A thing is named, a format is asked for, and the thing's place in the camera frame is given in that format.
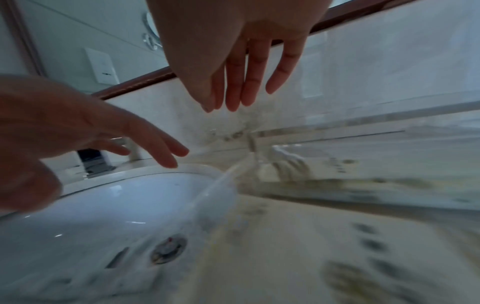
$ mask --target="sink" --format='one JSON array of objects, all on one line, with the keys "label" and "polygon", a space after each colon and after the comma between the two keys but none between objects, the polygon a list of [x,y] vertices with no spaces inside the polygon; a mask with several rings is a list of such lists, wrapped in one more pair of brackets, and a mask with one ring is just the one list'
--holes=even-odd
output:
[{"label": "sink", "polygon": [[[166,296],[235,204],[237,191],[228,181],[202,192],[221,176],[206,166],[131,171],[106,184],[119,177],[99,177],[100,185],[40,212],[0,217],[0,297],[6,299],[0,302],[130,303],[138,295]],[[172,236],[184,239],[182,253],[155,264],[153,252]]]}]

